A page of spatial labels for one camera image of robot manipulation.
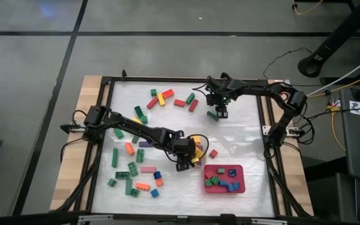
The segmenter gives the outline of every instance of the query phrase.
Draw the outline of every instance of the yellow cable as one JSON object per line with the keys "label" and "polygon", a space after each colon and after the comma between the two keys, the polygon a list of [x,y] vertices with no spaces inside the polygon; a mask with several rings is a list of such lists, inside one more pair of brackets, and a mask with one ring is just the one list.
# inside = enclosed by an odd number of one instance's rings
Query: yellow cable
{"label": "yellow cable", "polygon": [[344,147],[341,145],[341,143],[338,141],[338,138],[336,136],[336,130],[334,128],[334,115],[336,115],[336,112],[339,111],[338,107],[332,107],[330,108],[330,110],[332,111],[331,113],[331,130],[332,130],[332,136],[334,137],[334,139],[336,140],[337,144],[340,146],[340,148],[342,148],[342,150],[345,151]]}
{"label": "yellow cable", "polygon": [[[351,84],[347,84],[347,85],[345,85],[345,86],[343,86],[343,87],[339,87],[339,88],[336,88],[336,89],[334,89],[334,90],[331,90],[330,92],[339,91],[339,90],[341,90],[341,89],[348,88],[349,86],[354,85],[354,84],[356,84],[356,83],[358,83],[358,82],[360,82],[360,79],[357,80],[357,81],[352,82]],[[324,96],[324,95],[326,95],[326,94],[322,93],[322,94],[317,94],[317,95],[309,96],[308,98],[315,98],[315,97]]]}
{"label": "yellow cable", "polygon": [[316,6],[320,5],[323,1],[324,1],[324,0],[320,0],[315,6],[313,6],[311,9],[309,9],[309,10],[307,10],[307,11],[305,11],[305,12],[298,12],[297,7],[294,7],[294,11],[295,11],[295,13],[298,14],[298,15],[303,15],[303,14],[305,14],[305,13],[309,13],[309,12],[312,11],[314,8],[316,8]]}

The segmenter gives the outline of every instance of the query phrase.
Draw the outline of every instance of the gray floor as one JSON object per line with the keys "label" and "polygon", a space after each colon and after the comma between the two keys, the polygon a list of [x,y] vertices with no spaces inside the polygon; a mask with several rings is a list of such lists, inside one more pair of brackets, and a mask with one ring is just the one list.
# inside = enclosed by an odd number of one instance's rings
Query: gray floor
{"label": "gray floor", "polygon": [[[0,1],[0,31],[72,31],[80,0]],[[299,3],[300,11],[311,3]],[[297,16],[291,1],[89,1],[81,31],[243,31],[331,32],[349,14],[344,4],[325,3]],[[0,216],[11,213],[39,125],[62,65],[69,36],[0,36]],[[79,36],[76,39],[39,164],[23,213],[45,213],[59,172],[59,151],[84,75],[219,76],[263,78],[275,57],[300,47],[315,50],[323,37]],[[317,84],[300,75],[287,55],[268,70],[270,78]],[[322,76],[342,76],[360,64],[360,38],[350,39],[323,67]],[[315,87],[301,88],[307,93]],[[324,110],[326,99],[309,100],[307,115]],[[310,162],[329,161],[344,152],[331,136],[330,117],[314,121],[316,141],[301,146]],[[343,140],[341,115],[336,129]]]}

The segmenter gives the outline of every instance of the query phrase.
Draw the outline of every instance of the yellow lego brick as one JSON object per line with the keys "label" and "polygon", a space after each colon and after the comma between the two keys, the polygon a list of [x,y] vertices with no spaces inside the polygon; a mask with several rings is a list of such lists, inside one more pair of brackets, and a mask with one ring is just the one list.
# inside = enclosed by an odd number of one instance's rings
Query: yellow lego brick
{"label": "yellow lego brick", "polygon": [[203,154],[203,151],[201,151],[198,147],[195,147],[195,158],[200,159]]}
{"label": "yellow lego brick", "polygon": [[198,158],[194,158],[194,159],[191,160],[192,163],[197,163],[198,161],[199,161]]}
{"label": "yellow lego brick", "polygon": [[201,143],[201,137],[200,136],[193,136],[191,137],[195,141],[195,145],[199,145]]}
{"label": "yellow lego brick", "polygon": [[139,124],[142,124],[142,122],[141,122],[139,119],[137,119],[135,116],[133,116],[131,119],[132,119],[133,121],[136,121],[136,122],[139,123]]}
{"label": "yellow lego brick", "polygon": [[163,100],[162,93],[157,94],[157,99],[159,100],[159,103],[160,103],[161,106],[165,105],[165,101]]}

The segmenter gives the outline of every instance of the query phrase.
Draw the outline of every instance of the red tray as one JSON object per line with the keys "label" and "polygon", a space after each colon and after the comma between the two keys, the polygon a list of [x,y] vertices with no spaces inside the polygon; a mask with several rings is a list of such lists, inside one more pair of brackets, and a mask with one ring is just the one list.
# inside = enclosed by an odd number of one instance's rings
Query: red tray
{"label": "red tray", "polygon": [[[224,174],[218,174],[218,168],[224,168]],[[236,176],[229,176],[229,169],[236,170]],[[229,192],[226,186],[220,186],[218,184],[214,184],[213,186],[205,186],[205,173],[208,171],[212,171],[212,173],[217,176],[221,181],[225,180],[227,183],[239,182],[240,189],[238,191]],[[245,192],[245,182],[244,182],[244,170],[241,165],[213,165],[208,164],[204,166],[204,174],[203,174],[202,185],[205,187],[205,191],[207,193],[244,193]]]}

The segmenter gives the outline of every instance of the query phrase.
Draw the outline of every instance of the wooden table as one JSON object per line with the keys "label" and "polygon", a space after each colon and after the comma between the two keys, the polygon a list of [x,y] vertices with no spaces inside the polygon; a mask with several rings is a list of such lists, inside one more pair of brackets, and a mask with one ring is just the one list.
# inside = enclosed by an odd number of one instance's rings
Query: wooden table
{"label": "wooden table", "polygon": [[[102,76],[85,76],[80,91],[79,99],[77,101],[76,109],[88,111],[90,106],[95,105],[99,88],[101,85]],[[105,103],[108,95],[108,89],[105,89],[102,102]],[[268,108],[266,107],[266,98],[262,97],[262,105],[264,111],[264,118],[266,124],[269,121]],[[283,110],[280,109],[276,102],[272,101],[272,108],[274,118],[277,121],[283,114]],[[84,115],[77,113],[75,120],[83,121]],[[72,141],[81,137],[81,133],[75,132],[71,133],[67,141]],[[298,145],[297,141],[293,138],[287,137],[286,141]],[[81,169],[84,162],[84,156],[86,153],[87,143],[85,141],[75,142],[66,147],[63,161],[61,164],[61,169],[57,178],[54,196],[52,197],[51,209],[58,208],[66,198],[71,194],[73,189],[78,185]],[[294,197],[297,199],[298,203],[303,206],[305,211],[313,215],[313,209],[311,205],[311,199],[309,197],[308,186],[306,184],[304,168],[301,161],[300,153],[291,146],[284,144],[281,147],[281,157],[283,162],[284,173],[286,176],[286,182],[289,190],[292,192]],[[84,188],[82,195],[82,200],[80,204],[80,210],[85,210],[86,201],[88,197],[89,184]],[[283,204],[283,195],[281,194],[280,189],[277,187],[277,199],[279,201],[279,211],[280,215],[286,215],[284,204]]]}

